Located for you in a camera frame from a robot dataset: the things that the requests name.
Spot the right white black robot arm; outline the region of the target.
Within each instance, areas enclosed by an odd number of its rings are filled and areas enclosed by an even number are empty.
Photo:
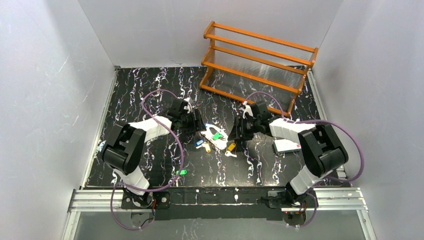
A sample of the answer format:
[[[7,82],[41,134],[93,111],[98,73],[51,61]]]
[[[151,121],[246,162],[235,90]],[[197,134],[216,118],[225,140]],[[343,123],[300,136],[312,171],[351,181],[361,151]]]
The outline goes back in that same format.
[[[329,123],[296,123],[271,114],[264,101],[247,104],[234,118],[229,141],[244,142],[256,133],[291,141],[300,146],[304,167],[286,184],[284,197],[294,203],[316,183],[344,165],[348,153]]]

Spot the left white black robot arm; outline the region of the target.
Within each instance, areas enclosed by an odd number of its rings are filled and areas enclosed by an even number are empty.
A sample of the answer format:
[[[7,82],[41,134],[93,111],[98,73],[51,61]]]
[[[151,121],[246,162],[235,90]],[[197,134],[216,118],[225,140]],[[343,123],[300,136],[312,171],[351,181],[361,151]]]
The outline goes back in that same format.
[[[115,170],[130,193],[144,197],[150,186],[139,166],[144,144],[170,131],[194,134],[205,130],[200,110],[192,107],[188,98],[177,99],[165,114],[139,122],[115,124],[106,138],[100,159]]]

